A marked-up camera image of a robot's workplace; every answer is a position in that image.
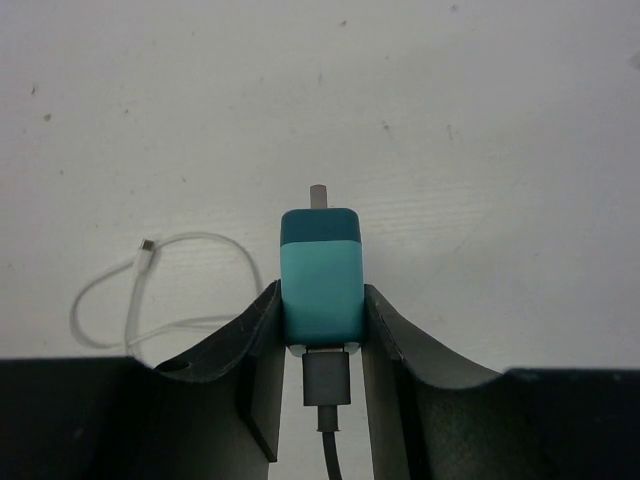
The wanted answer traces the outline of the teal usb charger plug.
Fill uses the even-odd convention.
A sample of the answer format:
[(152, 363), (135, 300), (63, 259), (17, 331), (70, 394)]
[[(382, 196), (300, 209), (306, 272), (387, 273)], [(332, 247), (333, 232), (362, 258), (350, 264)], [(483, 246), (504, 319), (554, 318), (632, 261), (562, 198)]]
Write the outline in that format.
[(355, 354), (364, 338), (360, 221), (355, 211), (328, 205), (326, 186), (311, 186), (310, 206), (282, 216), (280, 275), (291, 352), (336, 348)]

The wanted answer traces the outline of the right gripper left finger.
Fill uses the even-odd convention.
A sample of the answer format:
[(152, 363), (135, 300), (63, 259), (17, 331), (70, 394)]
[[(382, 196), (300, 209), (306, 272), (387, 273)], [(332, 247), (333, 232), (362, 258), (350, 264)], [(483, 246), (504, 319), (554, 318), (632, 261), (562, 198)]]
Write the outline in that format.
[(285, 345), (280, 284), (149, 374), (147, 461), (274, 461)]

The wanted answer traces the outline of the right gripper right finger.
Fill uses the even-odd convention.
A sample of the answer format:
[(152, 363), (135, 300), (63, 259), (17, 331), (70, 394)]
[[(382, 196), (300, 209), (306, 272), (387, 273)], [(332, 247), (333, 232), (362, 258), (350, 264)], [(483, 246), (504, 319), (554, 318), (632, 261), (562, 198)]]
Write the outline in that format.
[(367, 284), (362, 368), (373, 476), (429, 479), (421, 387), (459, 390), (499, 376), (455, 352), (402, 316)]

